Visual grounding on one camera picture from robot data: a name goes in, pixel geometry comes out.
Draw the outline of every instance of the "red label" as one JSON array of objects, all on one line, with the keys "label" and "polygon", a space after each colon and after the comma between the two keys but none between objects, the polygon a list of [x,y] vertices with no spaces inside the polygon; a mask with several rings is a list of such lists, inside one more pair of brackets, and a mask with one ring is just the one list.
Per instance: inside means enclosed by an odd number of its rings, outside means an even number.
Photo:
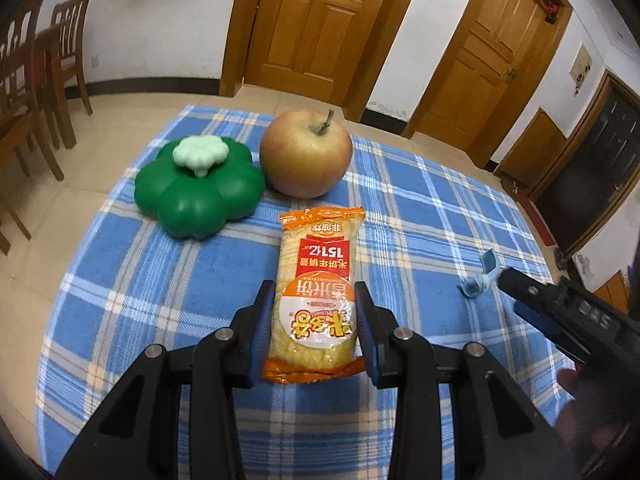
[{"label": "red label", "polygon": [[298,250],[296,276],[314,270],[324,270],[349,279],[349,241],[344,237],[304,238]]}]

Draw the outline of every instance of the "wooden door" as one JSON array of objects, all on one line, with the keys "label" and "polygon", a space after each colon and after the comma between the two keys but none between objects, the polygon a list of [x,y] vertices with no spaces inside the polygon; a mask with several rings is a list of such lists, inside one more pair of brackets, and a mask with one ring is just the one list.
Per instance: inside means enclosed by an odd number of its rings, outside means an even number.
[{"label": "wooden door", "polygon": [[594,294],[623,314],[629,313],[629,293],[626,290],[626,283],[622,277],[621,270],[611,276],[609,281],[596,290]]},{"label": "wooden door", "polygon": [[383,0],[260,0],[244,81],[341,105]]},{"label": "wooden door", "polygon": [[498,165],[498,170],[532,189],[558,160],[566,145],[566,137],[560,128],[539,108]]},{"label": "wooden door", "polygon": [[545,13],[538,0],[483,0],[448,72],[427,88],[417,130],[460,150],[476,138],[533,41]]},{"label": "wooden door", "polygon": [[640,106],[611,89],[580,147],[536,199],[566,252],[626,188],[640,164]]}]

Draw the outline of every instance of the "tile floor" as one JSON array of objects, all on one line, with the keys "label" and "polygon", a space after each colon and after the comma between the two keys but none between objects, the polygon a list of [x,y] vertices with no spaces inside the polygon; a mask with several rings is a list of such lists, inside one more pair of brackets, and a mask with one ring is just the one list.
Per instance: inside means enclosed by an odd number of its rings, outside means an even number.
[{"label": "tile floor", "polygon": [[[31,177],[15,160],[0,170],[0,186],[33,238],[27,241],[6,214],[2,232],[12,248],[0,253],[0,415],[22,448],[38,459],[34,391],[42,336],[58,285],[85,229],[106,194],[146,144],[187,104],[236,108],[279,115],[298,107],[321,111],[329,105],[273,90],[244,87],[233,98],[196,94],[94,96],[87,116],[80,100],[69,101],[78,144],[56,158],[65,173],[57,182],[42,156],[30,154]],[[414,152],[502,190],[492,174],[476,168],[465,153],[416,134],[412,140],[336,117],[354,135]],[[533,225],[529,227],[534,233]],[[538,244],[555,279],[552,248]]]}]

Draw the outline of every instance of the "door frame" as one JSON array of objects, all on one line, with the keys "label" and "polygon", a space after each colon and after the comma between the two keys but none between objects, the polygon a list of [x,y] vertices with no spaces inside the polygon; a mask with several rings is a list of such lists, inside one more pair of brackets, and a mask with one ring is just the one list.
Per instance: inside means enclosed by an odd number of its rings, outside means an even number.
[{"label": "door frame", "polygon": [[[259,0],[234,0],[226,34],[219,94],[233,97],[242,86]],[[342,104],[345,118],[358,122],[373,92],[411,0],[383,0]]]},{"label": "door frame", "polygon": [[[422,121],[427,110],[438,95],[438,90],[456,60],[460,48],[462,48],[468,28],[478,15],[484,0],[469,0],[465,12],[456,27],[455,32],[429,84],[422,95],[418,106],[409,119],[402,132],[402,136],[411,139]],[[558,49],[558,44],[564,35],[572,7],[568,0],[553,0],[558,6],[558,17],[555,25],[543,27],[536,33],[525,56],[526,62],[520,69],[518,77],[510,83],[508,90],[503,94],[494,111],[478,133],[476,140],[466,150],[467,155],[478,168],[484,168],[489,162],[495,150],[507,136],[518,117],[521,115],[533,92],[540,84],[551,60]]]},{"label": "door frame", "polygon": [[[606,69],[598,88],[596,89],[589,106],[585,110],[584,114],[580,118],[580,121],[572,131],[571,135],[567,139],[567,144],[564,150],[560,153],[558,158],[554,161],[547,172],[542,176],[538,183],[531,188],[529,193],[529,199],[535,202],[547,187],[551,184],[553,179],[564,169],[573,154],[580,147],[587,134],[591,130],[591,127],[598,119],[600,112],[604,108],[607,102],[607,98],[611,90],[615,88],[630,102],[638,104],[640,107],[640,96],[636,94],[628,85],[626,85],[618,76],[616,76],[609,69]],[[626,200],[626,197],[633,191],[636,184],[640,181],[640,165],[634,170],[624,186],[616,192],[613,199],[609,201],[607,208],[596,218],[591,226],[566,250],[567,256],[573,256],[586,243],[593,238],[593,236],[607,223],[607,221],[613,216],[622,203]]]}]

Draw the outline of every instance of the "chair back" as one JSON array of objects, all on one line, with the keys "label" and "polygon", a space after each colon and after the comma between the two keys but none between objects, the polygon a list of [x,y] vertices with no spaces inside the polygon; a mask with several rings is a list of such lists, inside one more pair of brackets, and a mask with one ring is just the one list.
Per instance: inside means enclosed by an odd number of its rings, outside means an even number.
[{"label": "chair back", "polygon": [[51,25],[66,22],[60,29],[60,57],[82,57],[82,33],[89,0],[67,0],[53,7]]},{"label": "chair back", "polygon": [[0,28],[0,124],[2,116],[35,99],[33,47],[43,1],[25,0]]}]

